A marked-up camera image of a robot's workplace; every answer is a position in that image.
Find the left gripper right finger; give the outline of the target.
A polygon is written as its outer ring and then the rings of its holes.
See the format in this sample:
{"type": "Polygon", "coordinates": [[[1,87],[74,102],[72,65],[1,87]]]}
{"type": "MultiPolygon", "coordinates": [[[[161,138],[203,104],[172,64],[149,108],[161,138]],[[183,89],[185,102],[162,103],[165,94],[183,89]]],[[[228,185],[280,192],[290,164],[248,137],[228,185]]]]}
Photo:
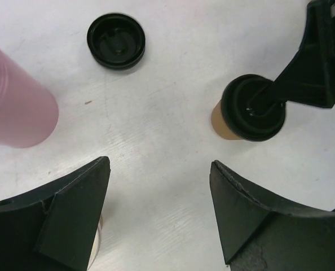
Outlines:
{"type": "Polygon", "coordinates": [[[214,161],[213,200],[224,262],[232,270],[335,270],[335,209],[273,193],[214,161]]]}

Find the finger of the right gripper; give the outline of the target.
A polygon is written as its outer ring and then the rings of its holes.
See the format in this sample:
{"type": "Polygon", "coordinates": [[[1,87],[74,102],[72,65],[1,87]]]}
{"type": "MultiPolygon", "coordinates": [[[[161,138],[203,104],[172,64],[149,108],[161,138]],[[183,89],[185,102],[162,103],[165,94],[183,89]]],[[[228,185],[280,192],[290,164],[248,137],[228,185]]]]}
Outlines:
{"type": "Polygon", "coordinates": [[[275,102],[294,102],[318,108],[335,105],[335,1],[310,1],[299,49],[266,89],[275,102]]]}

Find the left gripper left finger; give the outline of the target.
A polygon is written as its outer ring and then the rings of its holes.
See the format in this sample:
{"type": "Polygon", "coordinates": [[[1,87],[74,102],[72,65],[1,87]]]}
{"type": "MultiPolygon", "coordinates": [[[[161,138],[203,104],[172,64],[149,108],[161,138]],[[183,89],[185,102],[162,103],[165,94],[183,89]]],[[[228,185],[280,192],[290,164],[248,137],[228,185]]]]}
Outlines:
{"type": "Polygon", "coordinates": [[[0,270],[87,270],[110,161],[0,201],[0,270]]]}

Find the brown paper coffee cup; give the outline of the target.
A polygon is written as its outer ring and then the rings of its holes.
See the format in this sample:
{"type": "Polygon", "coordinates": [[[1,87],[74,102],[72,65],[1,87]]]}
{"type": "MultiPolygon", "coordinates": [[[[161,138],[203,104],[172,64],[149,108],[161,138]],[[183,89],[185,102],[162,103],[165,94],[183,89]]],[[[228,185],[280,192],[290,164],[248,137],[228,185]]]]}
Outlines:
{"type": "Polygon", "coordinates": [[[241,138],[237,136],[224,121],[221,110],[221,101],[219,101],[212,110],[210,122],[213,130],[221,138],[229,141],[241,140],[241,138]]]}

